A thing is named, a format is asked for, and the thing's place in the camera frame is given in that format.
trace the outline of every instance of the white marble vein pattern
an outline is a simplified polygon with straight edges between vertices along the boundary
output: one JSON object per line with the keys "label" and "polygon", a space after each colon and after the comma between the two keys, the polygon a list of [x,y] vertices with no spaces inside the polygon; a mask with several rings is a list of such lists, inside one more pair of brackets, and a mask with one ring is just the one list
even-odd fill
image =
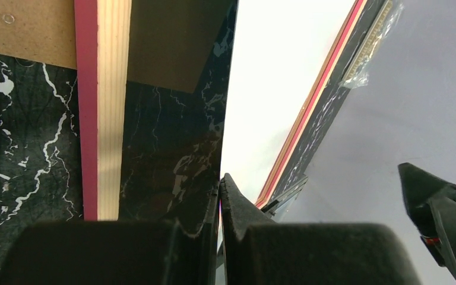
{"label": "white marble vein pattern", "polygon": [[160,115],[162,114],[162,94],[160,93],[160,90],[158,90],[158,87],[153,88],[153,94],[154,94],[153,98],[157,97],[157,99],[158,99],[158,115],[156,116],[156,122],[154,123],[154,128],[151,131],[151,133],[154,137],[153,153],[151,154],[151,156],[153,156],[153,154],[155,154],[156,151],[158,150],[158,137],[156,136],[155,132],[156,132],[156,128],[158,127],[158,124],[160,123]]}
{"label": "white marble vein pattern", "polygon": [[181,106],[181,113],[180,113],[180,116],[181,116],[181,119],[183,118],[183,112],[184,112],[184,108],[186,107],[186,105],[182,102],[179,101],[179,98],[177,96],[174,96],[173,94],[173,91],[171,90],[170,91],[170,95],[169,95],[172,99],[175,100],[176,104]]}
{"label": "white marble vein pattern", "polygon": [[126,197],[126,186],[128,185],[128,182],[130,182],[130,179],[132,179],[132,176],[134,175],[134,170],[131,169],[130,170],[130,175],[128,176],[128,178],[125,180],[125,182],[123,182],[123,184],[121,185],[121,189],[120,189],[120,195],[121,197],[125,198]]}
{"label": "white marble vein pattern", "polygon": [[[361,14],[359,15],[359,19],[361,19],[364,16],[364,14],[373,7],[374,4],[375,4],[375,1],[369,1],[369,6],[366,7],[365,9],[363,9]],[[362,28],[360,28],[359,25],[355,25],[351,34],[359,33],[360,32],[359,29],[362,29]],[[352,59],[354,58],[355,55],[356,55],[356,53],[351,53],[349,62],[352,61]],[[345,74],[345,72],[347,71],[347,68],[349,68],[349,65],[346,65],[343,68],[342,74]],[[327,82],[327,86],[330,86],[331,84],[336,84],[336,83],[332,83],[331,79],[330,79]],[[312,133],[312,137],[308,140],[306,145],[298,146],[297,151],[302,155],[299,157],[295,166],[292,168],[292,170],[289,174],[289,177],[287,178],[286,183],[284,184],[283,189],[287,189],[292,183],[296,182],[296,179],[298,178],[295,175],[296,172],[299,171],[299,169],[306,167],[303,165],[305,158],[307,157],[307,155],[309,155],[309,152],[312,149],[312,147],[317,146],[317,144],[320,143],[320,140],[321,140],[322,136],[324,135],[324,131],[326,131],[326,130],[324,130],[325,124],[328,121],[333,119],[332,116],[333,116],[333,112],[334,112],[335,102],[337,100],[341,100],[344,96],[346,96],[345,90],[342,90],[342,89],[336,90],[336,93],[333,94],[328,99],[328,101],[322,106],[321,110],[319,110],[319,113],[318,113],[316,119],[312,122],[311,128],[314,130],[314,132]]]}
{"label": "white marble vein pattern", "polygon": [[[70,120],[70,131],[74,133],[76,136],[77,134],[74,132],[74,123],[73,123],[73,118],[74,115],[71,112],[71,109],[69,108],[69,103],[72,99],[72,94],[74,91],[74,86],[76,82],[74,83],[69,83],[66,82],[71,87],[71,92],[67,94],[66,96],[60,95],[57,93],[57,89],[53,82],[51,82],[49,78],[49,74],[46,70],[46,65],[43,64],[42,71],[44,73],[45,80],[49,87],[52,89],[52,96],[56,97],[64,106],[65,106],[65,111],[62,114],[60,118],[58,118],[58,124],[56,127],[56,132],[47,139],[47,141],[43,144],[42,147],[42,153],[43,153],[43,160],[46,163],[45,167],[42,167],[40,169],[35,170],[36,174],[34,175],[34,181],[35,181],[35,186],[32,189],[20,189],[23,193],[25,190],[25,194],[21,193],[15,193],[16,198],[14,198],[14,205],[3,205],[2,201],[0,200],[0,209],[1,209],[1,216],[0,216],[0,227],[5,224],[6,222],[10,221],[14,216],[18,215],[20,210],[22,209],[22,206],[27,200],[34,194],[38,193],[41,191],[41,177],[43,175],[47,175],[50,173],[52,166],[61,163],[63,165],[63,170],[65,171],[65,193],[62,196],[63,201],[66,203],[66,209],[67,211],[71,214],[70,218],[71,219],[76,211],[74,210],[74,205],[73,202],[67,199],[67,194],[69,191],[69,179],[70,179],[70,173],[65,166],[64,161],[60,157],[60,150],[57,148],[56,143],[59,140],[59,136],[62,134],[64,131],[64,122],[67,120],[69,116]],[[6,125],[6,122],[3,121],[3,114],[10,109],[10,107],[13,105],[13,96],[12,92],[14,91],[15,88],[15,83],[10,79],[10,74],[11,70],[9,69],[8,65],[5,64],[0,60],[0,94],[5,97],[7,100],[7,104],[3,109],[0,109],[0,133],[7,137],[9,140],[8,147],[4,151],[3,155],[8,160],[11,160],[11,157],[17,156],[18,152],[17,150],[23,150],[28,147],[28,145],[19,145],[17,143],[18,140],[14,140],[14,136],[11,131],[6,129],[4,126]],[[30,156],[23,157],[22,159],[18,159],[20,161],[17,163],[19,167],[23,167],[25,170],[30,170],[27,169],[27,163],[31,159]],[[9,169],[6,169],[4,167],[0,173],[0,179],[3,181],[3,186],[2,186],[2,191],[0,190],[1,193],[8,192],[8,191],[13,191],[13,188],[10,187],[10,185],[13,184],[13,179],[15,177],[10,177],[12,174],[6,173],[6,171]]]}
{"label": "white marble vein pattern", "polygon": [[[230,8],[228,9],[228,12],[226,12],[226,18],[229,19],[230,15],[232,13],[235,13],[235,11],[236,11],[236,7],[234,4],[232,4],[230,6]],[[228,28],[226,29],[226,34],[224,34],[223,40],[221,40],[221,42],[219,42],[219,43],[217,43],[217,42],[214,43],[213,52],[214,52],[214,55],[216,55],[216,57],[220,57],[227,50],[233,48],[233,41],[229,40],[230,36],[232,36],[232,35],[233,35],[233,29],[230,28],[230,26],[228,26]]]}
{"label": "white marble vein pattern", "polygon": [[[172,189],[172,194],[180,202],[183,200],[184,193],[186,192],[186,188],[183,186],[184,182],[186,182],[190,178],[193,179],[194,177],[198,176],[200,173],[209,169],[212,166],[212,155],[217,151],[217,148],[219,147],[219,144],[223,138],[224,122],[216,123],[213,114],[214,112],[216,112],[215,105],[217,103],[221,103],[222,106],[226,106],[226,94],[215,94],[210,98],[206,96],[206,92],[208,92],[212,85],[212,71],[210,71],[209,74],[211,76],[211,80],[207,82],[204,88],[202,89],[201,97],[204,101],[205,118],[209,123],[208,131],[214,134],[214,139],[208,139],[207,141],[202,142],[202,144],[209,144],[209,146],[207,147],[207,149],[209,149],[207,154],[203,153],[202,151],[199,151],[206,148],[201,147],[200,144],[195,144],[193,152],[191,154],[181,157],[179,161],[176,163],[176,166],[173,170],[173,173],[175,175],[175,181],[174,187]],[[184,175],[184,173],[188,173],[187,170],[189,167],[191,167],[191,165],[200,165],[200,167],[197,169],[197,171],[195,172],[195,174],[193,174],[192,177],[188,177],[187,175]],[[167,207],[168,211],[171,209],[172,205],[173,201],[170,201]]]}

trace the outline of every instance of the clear plastic wrap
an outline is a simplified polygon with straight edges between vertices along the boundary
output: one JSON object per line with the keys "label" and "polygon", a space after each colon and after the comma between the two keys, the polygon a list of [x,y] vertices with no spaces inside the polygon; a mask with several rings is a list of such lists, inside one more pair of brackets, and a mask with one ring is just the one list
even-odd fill
{"label": "clear plastic wrap", "polygon": [[354,89],[368,84],[370,62],[390,30],[397,24],[403,9],[403,4],[397,0],[385,1],[347,68],[341,86]]}

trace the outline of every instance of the brown cardboard panel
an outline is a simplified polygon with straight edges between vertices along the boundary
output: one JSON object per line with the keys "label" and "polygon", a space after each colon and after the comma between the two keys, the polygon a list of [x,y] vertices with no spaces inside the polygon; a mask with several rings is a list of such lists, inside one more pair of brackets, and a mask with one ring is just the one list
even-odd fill
{"label": "brown cardboard panel", "polygon": [[73,0],[0,0],[0,54],[75,68]]}
{"label": "brown cardboard panel", "polygon": [[[232,2],[134,0],[128,79],[193,92]],[[0,0],[0,54],[76,68],[74,30],[73,0]]]}
{"label": "brown cardboard panel", "polygon": [[192,93],[233,0],[134,0],[128,79]]}

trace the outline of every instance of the black surface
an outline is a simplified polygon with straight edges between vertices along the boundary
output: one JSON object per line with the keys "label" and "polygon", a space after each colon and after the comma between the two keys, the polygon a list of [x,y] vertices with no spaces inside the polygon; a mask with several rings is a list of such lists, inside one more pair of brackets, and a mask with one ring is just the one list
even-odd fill
{"label": "black surface", "polygon": [[219,181],[235,15],[233,6],[194,93],[128,83],[120,219],[157,219]]}
{"label": "black surface", "polygon": [[31,226],[10,250],[0,284],[214,284],[217,193],[218,185],[200,189],[159,221]]}
{"label": "black surface", "polygon": [[384,2],[385,0],[368,0],[366,3],[361,16],[331,73],[331,77],[324,87],[324,91],[317,102],[317,106],[303,130],[303,134],[298,140],[296,148],[291,154],[291,158],[289,158],[289,162],[284,168],[280,180],[277,182],[277,186],[275,187],[275,191],[272,194],[270,201],[282,194],[283,191],[291,184],[295,183],[305,173],[305,169],[311,162],[312,157],[317,151],[322,139],[333,123],[336,114],[340,110],[341,105],[350,91],[349,88],[340,86],[342,77]]}
{"label": "black surface", "polygon": [[220,196],[227,284],[420,284],[388,227],[277,224],[228,174]]}
{"label": "black surface", "polygon": [[0,266],[32,223],[81,218],[76,76],[0,55]]}
{"label": "black surface", "polygon": [[436,263],[446,266],[456,279],[456,184],[411,163],[398,169],[408,216]]}

